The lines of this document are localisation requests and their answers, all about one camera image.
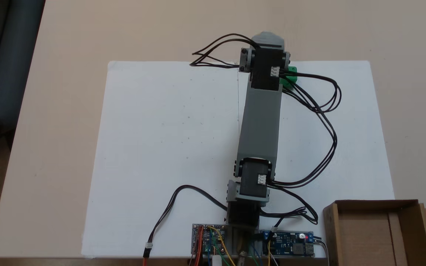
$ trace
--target black wire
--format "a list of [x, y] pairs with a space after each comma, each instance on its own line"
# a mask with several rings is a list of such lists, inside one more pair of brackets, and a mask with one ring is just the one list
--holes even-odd
[[214, 47], [212, 47], [207, 52], [205, 52], [203, 55], [201, 55], [200, 57], [195, 59], [194, 62], [191, 62], [190, 66], [202, 66], [202, 65], [198, 65], [198, 64], [201, 63], [206, 57], [208, 57], [216, 48], [218, 48], [222, 44], [226, 44], [227, 42], [245, 42], [245, 43], [247, 43], [247, 44], [249, 44], [253, 47], [257, 46], [257, 44], [255, 42], [250, 41], [250, 40], [245, 40], [245, 39], [229, 39], [229, 40], [226, 40], [226, 41], [222, 41], [222, 42], [216, 44]]
[[152, 229], [152, 232], [149, 235], [149, 240], [147, 242], [152, 243], [152, 239], [154, 238], [154, 232], [156, 231], [157, 227], [159, 226], [159, 224], [162, 222], [162, 220], [165, 218], [165, 216], [172, 209], [174, 202], [175, 202], [175, 199], [177, 198], [177, 195], [179, 194], [179, 192], [182, 191], [183, 189], [186, 189], [186, 188], [193, 189], [196, 192], [199, 192], [200, 194], [205, 196], [207, 199], [209, 199], [211, 202], [213, 202], [214, 204], [216, 204], [218, 207], [222, 208], [223, 210], [226, 211], [228, 209], [225, 205], [221, 204], [221, 202], [219, 202], [218, 200], [213, 198], [210, 194], [206, 193], [203, 189], [195, 187], [193, 185], [181, 185], [172, 194], [172, 197], [170, 198], [169, 204], [167, 204], [167, 207], [165, 208], [164, 213], [160, 216], [159, 220], [154, 225], [154, 229]]
[[323, 81], [328, 81], [331, 84], [333, 84], [333, 86], [335, 87], [335, 92], [333, 93], [333, 96], [330, 98], [330, 100], [326, 104], [320, 106], [320, 108], [324, 108], [331, 103], [331, 105], [327, 109], [323, 110], [323, 113], [334, 111], [338, 107], [338, 105], [341, 103], [341, 88], [338, 86], [338, 83], [334, 79], [320, 76], [320, 75], [299, 73], [294, 71], [281, 70], [280, 73], [285, 74], [286, 76], [292, 76], [292, 77], [306, 77], [306, 78], [313, 78], [313, 79], [321, 79]]
[[323, 241], [321, 241], [321, 240], [318, 240], [318, 239], [315, 239], [315, 243], [318, 243], [318, 244], [321, 244], [321, 245], [323, 245], [323, 248], [325, 249], [325, 253], [326, 253], [326, 256], [327, 256], [327, 261], [328, 261], [328, 265], [329, 265], [329, 262], [330, 262], [330, 255], [329, 255], [329, 253], [328, 253], [328, 248], [327, 248], [327, 245], [325, 244], [325, 242], [323, 242]]
[[[209, 47], [211, 47], [213, 44], [215, 44], [219, 40], [221, 40], [221, 39], [223, 39], [225, 37], [233, 36], [233, 35], [234, 36], [238, 36], [238, 37], [242, 37], [242, 39], [235, 38], [235, 39], [229, 39], [229, 40], [226, 40], [226, 41], [222, 41], [222, 42], [216, 44], [214, 47], [212, 47], [210, 50], [208, 50], [204, 54], [201, 53], [202, 51], [208, 49]], [[197, 59], [195, 59], [194, 62], [191, 62], [190, 66], [209, 66], [209, 67], [219, 67], [219, 68], [238, 68], [239, 65], [226, 63], [226, 62], [224, 62], [224, 61], [222, 61], [220, 59], [217, 59], [215, 57], [210, 56], [211, 52], [213, 52], [220, 45], [225, 44], [227, 42], [245, 42], [245, 43], [251, 45], [252, 47], [254, 47], [255, 49], [259, 49], [260, 48], [259, 44], [257, 44], [255, 41], [253, 41], [252, 39], [249, 39], [248, 37], [246, 37], [244, 35], [237, 34], [237, 33], [226, 34], [226, 35], [223, 35], [222, 37], [219, 37], [218, 39], [214, 40], [211, 44], [208, 44], [203, 49], [198, 50], [196, 52], [193, 52], [192, 55], [199, 55], [200, 57], [198, 57]], [[203, 62], [203, 60], [205, 58], [213, 59], [215, 61], [223, 63], [224, 65]]]
[[[265, 212], [263, 210], [260, 210], [260, 215], [263, 217], [271, 217], [271, 218], [280, 218], [280, 221], [282, 222], [282, 220], [284, 218], [288, 218], [288, 217], [294, 217], [294, 216], [302, 216], [305, 219], [307, 219], [308, 221], [310, 221], [313, 224], [318, 224], [318, 215], [315, 212], [315, 210], [306, 202], [304, 201], [301, 197], [299, 197], [298, 195], [296, 195], [293, 192], [290, 192], [282, 187], [276, 187], [274, 185], [268, 185], [268, 187], [273, 188], [273, 189], [277, 189], [277, 190], [281, 190], [283, 192], [286, 192], [287, 194], [291, 195], [292, 197], [297, 198], [300, 202], [303, 203], [304, 207], [300, 207], [296, 210], [293, 210], [291, 212], [283, 212], [283, 213], [268, 213]], [[193, 189], [196, 192], [199, 192], [201, 195], [205, 196], [207, 199], [209, 199], [211, 202], [213, 202], [215, 205], [217, 205], [218, 207], [222, 208], [223, 210], [227, 211], [228, 208], [223, 205], [221, 202], [219, 202], [218, 200], [216, 200], [213, 196], [211, 196], [210, 194], [208, 194], [207, 192], [205, 192], [203, 189], [195, 187], [193, 185], [181, 185], [179, 186], [174, 193], [172, 194], [172, 197], [170, 198], [169, 203], [167, 204], [167, 207], [165, 208], [164, 212], [162, 213], [162, 215], [160, 216], [159, 220], [156, 222], [156, 224], [154, 225], [154, 228], [152, 229], [151, 234], [149, 235], [149, 239], [147, 242], [152, 243], [153, 238], [154, 238], [154, 233], [157, 229], [157, 227], [160, 225], [160, 223], [162, 222], [162, 220], [164, 220], [164, 218], [169, 214], [169, 212], [171, 211], [175, 199], [177, 197], [177, 195], [179, 194], [180, 191], [182, 191], [183, 189]], [[310, 211], [310, 213], [312, 214], [312, 217], [310, 217], [309, 215], [307, 215], [307, 211], [306, 209], [308, 209]]]
[[[330, 101], [328, 101], [329, 103], [331, 103], [331, 106], [328, 109], [330, 111], [333, 111], [341, 102], [341, 89], [337, 85], [336, 81], [334, 81], [330, 78], [326, 78], [326, 77], [322, 77], [322, 76], [318, 76], [318, 75], [313, 75], [313, 74], [301, 74], [301, 73], [291, 72], [291, 71], [284, 71], [284, 73], [286, 73], [286, 74], [282, 74], [279, 77], [286, 78], [287, 76], [289, 76], [289, 74], [290, 74], [290, 76], [292, 76], [292, 74], [297, 74], [297, 76], [323, 79], [325, 81], [330, 81], [333, 84], [336, 84], [336, 86], [335, 86], [336, 90], [335, 90], [335, 94], [334, 94], [335, 99], [332, 98], [332, 99], [330, 99]], [[335, 150], [336, 150], [336, 147], [338, 145], [338, 138], [337, 138], [336, 132], [333, 128], [333, 125], [330, 123], [330, 121], [326, 117], [325, 112], [321, 109], [321, 106], [318, 105], [318, 103], [316, 103], [315, 99], [313, 99], [313, 97], [311, 97], [310, 94], [308, 94], [298, 84], [292, 83], [288, 79], [285, 79], [285, 80], [289, 84], [291, 84], [291, 86], [297, 91], [297, 93], [299, 93], [299, 95], [295, 94], [290, 89], [285, 89], [284, 93], [292, 96], [295, 99], [297, 99], [301, 104], [303, 104], [304, 106], [309, 108], [311, 111], [313, 111], [318, 116], [321, 123], [323, 123], [323, 126], [325, 126], [325, 128], [327, 129], [328, 133], [330, 134], [330, 136], [333, 140], [331, 148], [328, 151], [328, 153], [325, 155], [325, 158], [319, 163], [319, 165], [314, 170], [312, 170], [312, 172], [309, 175], [307, 175], [306, 177], [302, 178], [301, 180], [295, 181], [295, 182], [280, 182], [280, 181], [272, 181], [271, 182], [272, 185], [277, 185], [277, 186], [280, 186], [280, 187], [283, 187], [283, 188], [298, 188], [298, 187], [303, 187], [306, 184], [309, 184], [310, 182], [315, 180], [315, 178], [317, 178], [318, 175], [320, 175], [325, 170], [325, 168], [331, 162], [333, 155], [335, 154]]]
[[241, 34], [237, 34], [237, 33], [230, 33], [230, 34], [226, 34], [226, 35], [223, 35], [223, 36], [219, 37], [218, 39], [214, 40], [211, 44], [208, 44], [208, 45], [207, 45], [206, 47], [204, 47], [203, 49], [198, 50], [198, 51], [196, 51], [196, 52], [192, 53], [192, 55], [199, 54], [201, 51], [204, 51], [204, 50], [206, 50], [208, 47], [212, 46], [215, 42], [218, 42], [219, 40], [221, 40], [221, 39], [223, 39], [223, 38], [225, 38], [225, 37], [229, 37], [229, 36], [238, 36], [238, 37], [242, 37], [242, 38], [244, 38], [244, 39], [246, 39], [246, 40], [250, 41], [250, 42], [252, 43], [252, 44], [251, 44], [251, 46], [253, 46], [255, 49], [259, 49], [259, 48], [260, 48], [259, 44], [257, 44], [257, 42], [253, 41], [252, 39], [249, 39], [248, 37], [246, 37], [246, 36], [244, 36], [244, 35], [241, 35]]
[[[272, 189], [277, 189], [277, 190], [280, 190], [282, 192], [285, 192], [285, 193], [291, 195], [292, 197], [298, 199], [310, 211], [311, 216], [309, 216], [309, 215], [307, 215], [306, 213], [303, 213], [303, 212], [298, 212], [297, 215], [302, 216], [303, 218], [307, 219], [312, 224], [315, 224], [315, 225], [318, 224], [317, 212], [313, 209], [313, 207], [310, 206], [310, 204], [308, 204], [308, 202], [306, 202], [304, 199], [302, 199], [299, 195], [297, 195], [294, 192], [291, 192], [291, 191], [289, 191], [289, 190], [287, 190], [283, 187], [280, 187], [280, 186], [276, 186], [276, 185], [267, 185], [267, 186], [272, 188]], [[282, 222], [282, 220], [286, 217], [290, 217], [290, 216], [282, 215], [280, 217], [279, 221], [277, 222], [277, 224], [275, 224], [274, 227], [278, 227], [280, 222]]]

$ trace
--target red wire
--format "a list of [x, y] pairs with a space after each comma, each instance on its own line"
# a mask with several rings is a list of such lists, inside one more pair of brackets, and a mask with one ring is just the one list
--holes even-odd
[[203, 226], [198, 230], [198, 233], [200, 234], [200, 239], [198, 241], [198, 254], [196, 255], [195, 259], [195, 266], [198, 266], [198, 263], [200, 262], [200, 256], [202, 256]]

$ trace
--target table surface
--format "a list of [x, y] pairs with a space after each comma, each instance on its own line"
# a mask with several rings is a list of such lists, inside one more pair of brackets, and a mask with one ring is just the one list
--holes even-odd
[[189, 61], [220, 35], [262, 30], [284, 37], [294, 61], [371, 62], [395, 197], [426, 204], [426, 1], [47, 0], [0, 201], [0, 256], [81, 256], [109, 61]]

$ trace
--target microcontroller board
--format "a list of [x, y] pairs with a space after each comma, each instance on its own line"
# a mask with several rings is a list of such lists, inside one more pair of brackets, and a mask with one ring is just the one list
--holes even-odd
[[210, 251], [210, 255], [218, 255], [225, 254], [225, 249], [223, 244], [218, 237], [218, 232], [213, 229], [209, 229], [208, 226], [211, 226], [217, 229], [223, 241], [226, 241], [226, 230], [227, 226], [224, 224], [193, 224], [192, 225], [192, 246], [191, 253], [196, 253], [198, 249], [198, 234], [201, 233], [201, 243], [202, 243], [202, 253], [208, 254], [208, 250]]
[[270, 239], [270, 251], [274, 256], [315, 256], [313, 250], [313, 232], [293, 231], [261, 231], [262, 255], [267, 256], [268, 239]]

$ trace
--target white foam board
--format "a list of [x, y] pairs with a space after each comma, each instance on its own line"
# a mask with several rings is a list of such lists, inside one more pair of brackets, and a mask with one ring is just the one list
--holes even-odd
[[[292, 62], [298, 71], [335, 79], [343, 91], [328, 119], [338, 148], [327, 169], [294, 192], [320, 216], [319, 225], [285, 219], [283, 230], [325, 236], [322, 209], [338, 199], [394, 199], [369, 62]], [[194, 68], [187, 62], [110, 62], [91, 182], [83, 246], [88, 257], [140, 257], [173, 191], [196, 185], [226, 204], [244, 108], [247, 75]], [[299, 78], [318, 103], [331, 84]], [[276, 179], [295, 181], [323, 159], [331, 138], [318, 117], [283, 95]], [[272, 191], [267, 212], [301, 204]], [[154, 236], [151, 257], [190, 256], [191, 225], [222, 224], [226, 212], [182, 191]], [[277, 219], [260, 219], [270, 229]], [[317, 257], [325, 254], [318, 247]]]

